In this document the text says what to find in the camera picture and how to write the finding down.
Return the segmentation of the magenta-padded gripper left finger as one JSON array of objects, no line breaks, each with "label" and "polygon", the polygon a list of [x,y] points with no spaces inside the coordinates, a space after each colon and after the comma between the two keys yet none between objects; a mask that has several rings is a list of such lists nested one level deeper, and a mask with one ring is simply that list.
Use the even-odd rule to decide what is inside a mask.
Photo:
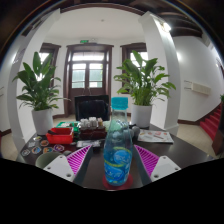
[{"label": "magenta-padded gripper left finger", "polygon": [[77,185],[81,185],[92,154],[93,147],[88,145],[68,156],[60,155],[56,157],[44,170]]}]

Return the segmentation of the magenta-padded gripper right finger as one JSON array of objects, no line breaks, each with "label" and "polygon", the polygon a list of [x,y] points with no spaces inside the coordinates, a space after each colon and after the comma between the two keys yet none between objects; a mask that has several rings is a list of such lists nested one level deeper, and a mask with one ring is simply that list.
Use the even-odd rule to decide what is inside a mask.
[{"label": "magenta-padded gripper right finger", "polygon": [[133,148],[133,156],[143,185],[155,182],[180,170],[180,167],[169,157],[157,156],[138,145]]}]

